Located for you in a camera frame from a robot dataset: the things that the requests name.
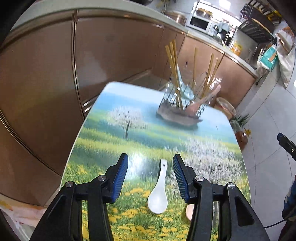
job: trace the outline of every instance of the tile floor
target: tile floor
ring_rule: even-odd
[[[242,102],[237,108],[252,116],[246,126],[252,131],[251,138],[242,155],[249,178],[252,207],[263,226],[282,220],[284,198],[296,174],[296,161],[276,139],[282,132],[296,143],[296,84],[292,76],[285,89],[276,77],[271,75],[264,81],[261,85],[264,90],[252,87],[252,93],[247,96],[249,103]],[[281,223],[266,229],[271,241],[278,240],[283,226]]]

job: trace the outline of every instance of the white spoon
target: white spoon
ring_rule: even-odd
[[[165,175],[168,167],[166,159],[160,160],[160,174],[155,188],[148,197],[148,208],[151,212],[159,214],[163,213],[168,206],[168,199],[165,193]]]

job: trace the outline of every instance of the black cable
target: black cable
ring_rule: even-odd
[[[285,220],[283,219],[282,221],[279,221],[279,222],[277,222],[277,223],[275,223],[275,224],[273,224],[273,225],[269,225],[269,226],[264,227],[264,228],[267,229],[267,228],[273,227],[273,226],[275,226],[275,225],[278,225],[279,223],[282,223],[283,221],[285,221]]]

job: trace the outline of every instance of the green plant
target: green plant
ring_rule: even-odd
[[[231,120],[235,120],[237,121],[237,123],[239,124],[240,127],[244,127],[244,125],[249,121],[250,115],[247,114],[245,116],[242,115],[236,115],[234,116]]]

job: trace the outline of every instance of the white bag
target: white bag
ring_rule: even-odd
[[[282,44],[278,42],[276,51],[279,58],[281,77],[285,87],[287,88],[292,77],[295,64],[294,39],[292,39],[292,37],[283,30],[276,33],[276,36],[278,37],[278,41],[282,42]]]

